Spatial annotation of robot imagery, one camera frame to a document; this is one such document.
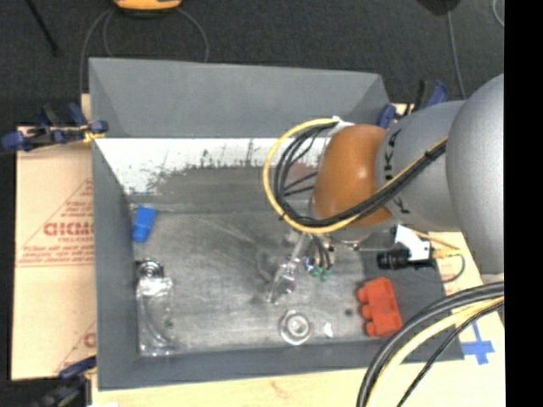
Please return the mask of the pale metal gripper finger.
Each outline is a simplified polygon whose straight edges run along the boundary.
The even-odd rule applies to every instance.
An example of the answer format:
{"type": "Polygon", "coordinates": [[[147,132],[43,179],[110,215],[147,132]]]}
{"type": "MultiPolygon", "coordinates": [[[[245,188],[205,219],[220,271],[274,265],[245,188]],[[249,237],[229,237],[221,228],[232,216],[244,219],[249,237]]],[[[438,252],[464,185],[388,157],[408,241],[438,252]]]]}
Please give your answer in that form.
{"type": "Polygon", "coordinates": [[[270,254],[265,250],[259,250],[256,253],[255,261],[260,276],[266,282],[274,282],[277,279],[283,261],[275,254],[270,254]]]}
{"type": "Polygon", "coordinates": [[[278,266],[267,294],[268,303],[277,304],[282,296],[294,291],[297,271],[298,266],[292,261],[281,263],[278,266]]]}

